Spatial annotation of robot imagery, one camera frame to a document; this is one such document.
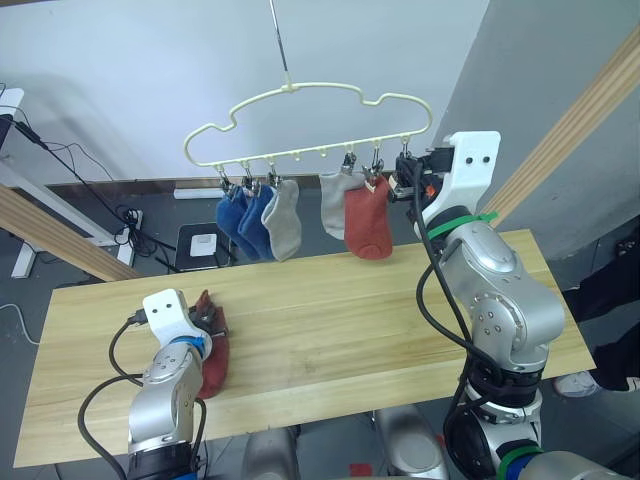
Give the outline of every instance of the desk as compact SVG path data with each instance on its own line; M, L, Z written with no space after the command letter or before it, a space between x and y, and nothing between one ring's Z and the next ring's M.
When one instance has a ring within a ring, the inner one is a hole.
M558 292L531 233L504 238L529 273ZM344 253L55 290L14 465L97 456L78 433L78 407L115 375L107 358L113 333L144 296L165 288L183 290L189 304L209 289L231 329L225 388L207 400L208 440L450 396L464 352L418 312L415 287L427 263L422 245L414 244L376 262ZM435 279L425 299L436 318L456 330ZM546 377L594 367L566 312ZM158 344L148 325L129 330L116 355L125 370L139 372ZM136 392L120 382L87 412L89 430L113 454L127 450Z

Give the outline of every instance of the person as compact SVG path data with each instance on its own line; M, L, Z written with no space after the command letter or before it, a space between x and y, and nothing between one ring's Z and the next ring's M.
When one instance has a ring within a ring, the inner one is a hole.
M619 305L640 299L640 245L637 237L620 242L617 257L580 282L577 289L562 292L576 322L600 317ZM603 389L640 390L640 319L617 341L599 346L593 353L596 368L553 380L564 397L580 398Z

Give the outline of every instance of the green ring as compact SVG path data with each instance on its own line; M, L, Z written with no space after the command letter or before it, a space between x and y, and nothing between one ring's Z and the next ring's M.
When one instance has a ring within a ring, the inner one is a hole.
M502 461L500 462L500 467L498 467L498 474L496 475L496 480L506 480L507 478L507 469L511 462L514 460L524 457L529 453L544 453L538 446L527 445L525 447L516 448L515 450L511 450L504 457L502 457Z
M476 220L481 220L483 222L489 223L494 218L498 218L498 212L493 211L490 213L481 213L480 215L463 215L462 217L449 220L448 222L437 226L433 230L429 230L427 232L427 237L429 237L429 240L432 240L438 235L449 232L454 228L459 227L460 225L464 225L465 223L475 222Z

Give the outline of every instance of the pant leg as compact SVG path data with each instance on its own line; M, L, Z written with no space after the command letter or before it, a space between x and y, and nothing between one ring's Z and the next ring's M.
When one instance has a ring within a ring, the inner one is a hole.
M578 290L563 295L577 322L640 299L640 246L585 278Z
M626 391L628 377L640 378L640 322L617 342L597 347L591 375L602 388Z

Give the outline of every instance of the gray sock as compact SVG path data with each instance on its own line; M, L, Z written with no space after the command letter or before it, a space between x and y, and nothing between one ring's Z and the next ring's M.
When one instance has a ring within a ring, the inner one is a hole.
M296 253L302 243L302 224L296 213L298 192L294 180L283 180L262 212L262 224L269 231L271 251L279 262Z
M338 172L319 175L322 203L320 216L325 231L338 240L344 240L344 192L364 185L364 175Z

